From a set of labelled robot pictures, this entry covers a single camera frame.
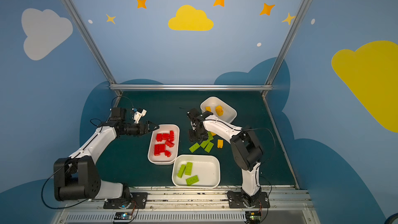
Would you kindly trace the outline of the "green brick low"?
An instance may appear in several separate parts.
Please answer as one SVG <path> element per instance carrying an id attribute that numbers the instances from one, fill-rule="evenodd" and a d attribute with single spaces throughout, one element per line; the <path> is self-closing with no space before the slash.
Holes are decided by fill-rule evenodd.
<path id="1" fill-rule="evenodd" d="M 206 146 L 208 145 L 208 143 L 209 143 L 209 140 L 203 141 L 203 142 L 201 143 L 200 146 L 201 146 L 203 149 L 205 149 Z"/>
<path id="2" fill-rule="evenodd" d="M 189 150 L 190 150 L 191 153 L 194 153 L 194 152 L 195 152 L 196 150 L 198 150 L 200 147 L 201 147 L 200 144 L 195 143 L 195 144 L 193 144 L 193 145 L 189 148 Z"/>
<path id="3" fill-rule="evenodd" d="M 206 147 L 204 148 L 204 150 L 205 150 L 206 152 L 210 153 L 210 151 L 212 150 L 213 146 L 214 146 L 214 143 L 208 142 L 207 145 L 206 145 Z"/>

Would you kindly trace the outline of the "green studded brick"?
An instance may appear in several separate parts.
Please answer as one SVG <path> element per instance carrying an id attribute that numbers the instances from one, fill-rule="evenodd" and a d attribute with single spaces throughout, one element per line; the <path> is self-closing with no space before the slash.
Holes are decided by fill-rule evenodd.
<path id="1" fill-rule="evenodd" d="M 211 132 L 207 132 L 207 134 L 208 134 L 208 140 L 212 141 L 214 139 L 212 133 Z"/>

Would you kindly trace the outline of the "red brick back top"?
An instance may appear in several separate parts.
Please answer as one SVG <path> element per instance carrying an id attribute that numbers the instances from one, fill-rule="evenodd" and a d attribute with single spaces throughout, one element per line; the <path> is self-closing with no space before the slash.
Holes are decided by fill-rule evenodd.
<path id="1" fill-rule="evenodd" d="M 162 140 L 164 141 L 170 141 L 170 134 L 169 133 L 163 133 L 162 134 Z"/>

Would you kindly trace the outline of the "red long brick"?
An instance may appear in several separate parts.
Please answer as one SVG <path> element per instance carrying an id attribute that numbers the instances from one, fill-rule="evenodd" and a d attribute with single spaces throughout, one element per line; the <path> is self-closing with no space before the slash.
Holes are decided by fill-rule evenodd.
<path id="1" fill-rule="evenodd" d="M 169 141 L 172 142 L 172 143 L 175 141 L 175 133 L 174 133 L 174 131 L 170 131 L 170 133 L 169 133 Z"/>

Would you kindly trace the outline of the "red square brick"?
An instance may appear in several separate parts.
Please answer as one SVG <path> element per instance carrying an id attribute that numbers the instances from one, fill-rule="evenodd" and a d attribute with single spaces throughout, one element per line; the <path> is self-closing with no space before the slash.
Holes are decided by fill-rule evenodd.
<path id="1" fill-rule="evenodd" d="M 174 145 L 175 145 L 174 143 L 172 143 L 172 142 L 170 142 L 170 141 L 166 141 L 165 144 L 166 144 L 168 147 L 170 147 L 170 148 L 174 147 Z"/>

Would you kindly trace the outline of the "red small brick low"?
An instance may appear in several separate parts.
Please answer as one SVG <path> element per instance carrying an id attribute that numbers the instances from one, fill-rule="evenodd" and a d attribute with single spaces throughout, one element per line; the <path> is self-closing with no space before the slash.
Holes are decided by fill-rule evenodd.
<path id="1" fill-rule="evenodd" d="M 164 152 L 164 154 L 165 154 L 167 157 L 170 157 L 170 156 L 172 155 L 171 152 L 168 151 L 168 150 L 166 150 L 166 151 Z"/>

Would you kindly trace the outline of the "green brick upturned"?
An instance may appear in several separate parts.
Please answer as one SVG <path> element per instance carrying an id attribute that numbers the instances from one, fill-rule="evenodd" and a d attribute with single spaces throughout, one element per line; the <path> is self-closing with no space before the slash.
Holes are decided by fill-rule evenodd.
<path id="1" fill-rule="evenodd" d="M 195 175 L 195 176 L 187 178 L 186 179 L 186 184 L 187 184 L 187 186 L 192 186 L 193 184 L 196 184 L 199 181 L 200 181 L 199 177 L 197 175 Z"/>

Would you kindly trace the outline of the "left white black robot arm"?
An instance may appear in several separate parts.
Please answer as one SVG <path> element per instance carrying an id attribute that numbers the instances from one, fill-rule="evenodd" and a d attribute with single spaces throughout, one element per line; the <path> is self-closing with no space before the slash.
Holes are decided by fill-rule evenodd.
<path id="1" fill-rule="evenodd" d="M 159 129 L 159 125 L 141 122 L 146 115 L 142 108 L 132 110 L 132 120 L 127 119 L 126 108 L 111 108 L 110 117 L 100 123 L 94 134 L 67 158 L 58 159 L 53 166 L 54 190 L 57 201 L 85 199 L 132 199 L 126 184 L 111 183 L 101 179 L 96 163 L 101 154 L 115 139 L 123 135 L 143 136 Z"/>

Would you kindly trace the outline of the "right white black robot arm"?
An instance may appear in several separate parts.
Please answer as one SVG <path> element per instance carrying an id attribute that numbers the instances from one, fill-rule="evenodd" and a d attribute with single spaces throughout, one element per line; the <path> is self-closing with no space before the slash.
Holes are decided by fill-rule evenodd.
<path id="1" fill-rule="evenodd" d="M 261 193 L 259 169 L 264 150 L 254 130 L 251 127 L 234 126 L 220 120 L 209 111 L 200 113 L 195 108 L 189 110 L 187 116 L 191 123 L 191 142 L 202 144 L 210 140 L 211 132 L 230 144 L 234 161 L 242 171 L 242 196 L 249 201 L 257 200 Z"/>

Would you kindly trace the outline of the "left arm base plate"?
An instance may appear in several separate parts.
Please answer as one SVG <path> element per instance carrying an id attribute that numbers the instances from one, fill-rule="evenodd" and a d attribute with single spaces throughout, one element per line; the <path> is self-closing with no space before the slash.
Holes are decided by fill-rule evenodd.
<path id="1" fill-rule="evenodd" d="M 147 198 L 147 192 L 131 192 L 129 198 L 107 200 L 103 205 L 103 209 L 144 209 Z"/>

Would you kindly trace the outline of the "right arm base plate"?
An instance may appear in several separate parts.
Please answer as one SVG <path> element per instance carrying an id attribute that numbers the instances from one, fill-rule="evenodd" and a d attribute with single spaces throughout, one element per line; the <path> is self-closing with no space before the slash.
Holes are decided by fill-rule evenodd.
<path id="1" fill-rule="evenodd" d="M 227 192 L 229 208 L 269 208 L 268 194 L 259 190 L 254 196 L 242 192 Z"/>

